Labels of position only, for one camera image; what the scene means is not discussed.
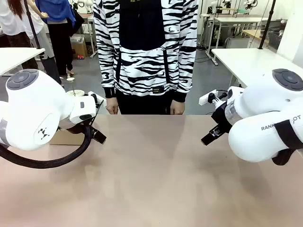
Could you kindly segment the person's left hand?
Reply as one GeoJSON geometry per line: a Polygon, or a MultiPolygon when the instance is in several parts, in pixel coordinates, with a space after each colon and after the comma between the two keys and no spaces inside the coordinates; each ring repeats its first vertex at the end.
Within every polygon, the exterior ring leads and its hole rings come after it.
{"type": "Polygon", "coordinates": [[[171,115],[182,115],[185,111],[185,103],[172,100],[170,105],[171,115]]]}

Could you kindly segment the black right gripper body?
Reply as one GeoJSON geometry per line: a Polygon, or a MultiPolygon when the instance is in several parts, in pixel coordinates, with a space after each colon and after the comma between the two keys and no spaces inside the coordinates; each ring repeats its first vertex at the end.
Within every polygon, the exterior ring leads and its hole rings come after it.
{"type": "Polygon", "coordinates": [[[212,114],[212,119],[217,123],[213,128],[217,132],[229,132],[232,125],[228,122],[225,116],[225,108],[227,106],[226,101],[224,101],[219,107],[216,108],[215,112],[212,114]]]}

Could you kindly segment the person's right hand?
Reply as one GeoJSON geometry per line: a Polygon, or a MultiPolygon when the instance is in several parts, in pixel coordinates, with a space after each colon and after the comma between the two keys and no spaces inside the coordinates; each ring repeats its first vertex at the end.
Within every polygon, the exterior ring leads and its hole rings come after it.
{"type": "Polygon", "coordinates": [[[107,105],[106,109],[110,114],[118,114],[118,101],[116,97],[113,98],[106,98],[107,105]]]}

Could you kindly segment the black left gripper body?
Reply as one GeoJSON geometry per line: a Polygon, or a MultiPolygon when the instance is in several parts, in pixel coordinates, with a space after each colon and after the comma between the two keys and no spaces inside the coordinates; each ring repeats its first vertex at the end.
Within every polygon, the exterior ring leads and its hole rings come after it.
{"type": "Polygon", "coordinates": [[[72,134],[86,134],[87,129],[90,130],[90,133],[92,134],[91,129],[91,122],[92,118],[84,120],[80,123],[72,123],[69,118],[65,118],[59,122],[58,130],[67,130],[72,134]]]}

